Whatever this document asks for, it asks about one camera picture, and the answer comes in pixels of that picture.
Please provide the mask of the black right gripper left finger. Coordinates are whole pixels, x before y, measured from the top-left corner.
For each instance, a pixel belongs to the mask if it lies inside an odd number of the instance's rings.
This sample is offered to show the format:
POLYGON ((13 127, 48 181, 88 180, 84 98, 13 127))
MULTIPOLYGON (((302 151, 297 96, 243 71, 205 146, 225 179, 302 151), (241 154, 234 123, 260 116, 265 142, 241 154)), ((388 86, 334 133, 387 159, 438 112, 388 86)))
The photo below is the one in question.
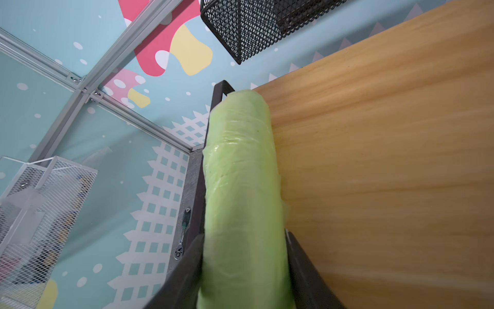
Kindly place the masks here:
POLYGON ((201 286, 204 234, 194 238, 163 287, 145 309, 197 308, 201 286))

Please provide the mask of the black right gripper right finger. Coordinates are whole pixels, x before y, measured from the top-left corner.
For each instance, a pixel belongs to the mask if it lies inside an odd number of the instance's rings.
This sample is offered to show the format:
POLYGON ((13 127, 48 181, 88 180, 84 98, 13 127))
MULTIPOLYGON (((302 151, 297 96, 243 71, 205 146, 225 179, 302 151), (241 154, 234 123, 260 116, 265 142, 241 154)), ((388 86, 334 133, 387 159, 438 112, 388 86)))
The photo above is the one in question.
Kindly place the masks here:
POLYGON ((297 309, 345 309, 346 306, 327 286, 297 238, 285 230, 289 275, 297 309))

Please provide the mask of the green trash bag roll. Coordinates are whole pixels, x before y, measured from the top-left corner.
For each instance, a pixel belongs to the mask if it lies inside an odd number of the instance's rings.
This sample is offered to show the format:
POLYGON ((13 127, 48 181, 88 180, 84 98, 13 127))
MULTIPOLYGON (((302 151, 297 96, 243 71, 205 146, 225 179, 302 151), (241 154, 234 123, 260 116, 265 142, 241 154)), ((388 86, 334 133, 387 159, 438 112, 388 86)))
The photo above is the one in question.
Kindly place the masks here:
POLYGON ((271 116, 255 91, 215 108, 203 150, 205 242, 199 308, 293 308, 271 116))

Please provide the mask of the green handled ratchet wrench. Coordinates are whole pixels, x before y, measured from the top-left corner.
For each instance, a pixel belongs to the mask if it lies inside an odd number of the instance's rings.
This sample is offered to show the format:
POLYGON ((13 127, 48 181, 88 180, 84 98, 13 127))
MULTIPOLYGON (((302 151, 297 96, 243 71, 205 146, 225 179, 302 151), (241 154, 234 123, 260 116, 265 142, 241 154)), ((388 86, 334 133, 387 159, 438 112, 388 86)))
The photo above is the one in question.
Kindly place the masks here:
POLYGON ((180 260, 184 254, 183 242, 184 242, 185 234, 189 228, 191 214, 192 214, 192 210, 190 207, 188 207, 184 210, 182 222, 181 222, 180 239, 179 239, 178 245, 176 247, 176 250, 174 252, 174 259, 175 260, 180 260))

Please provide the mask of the wooden three-tier shelf black frame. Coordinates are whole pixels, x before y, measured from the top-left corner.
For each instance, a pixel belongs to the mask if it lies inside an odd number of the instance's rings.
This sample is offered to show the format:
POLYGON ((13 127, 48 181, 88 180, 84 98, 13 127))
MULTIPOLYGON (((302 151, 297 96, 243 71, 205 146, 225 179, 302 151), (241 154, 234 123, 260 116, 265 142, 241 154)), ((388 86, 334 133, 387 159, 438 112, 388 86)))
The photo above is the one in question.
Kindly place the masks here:
POLYGON ((254 90, 293 233, 346 308, 493 307, 493 2, 254 90))

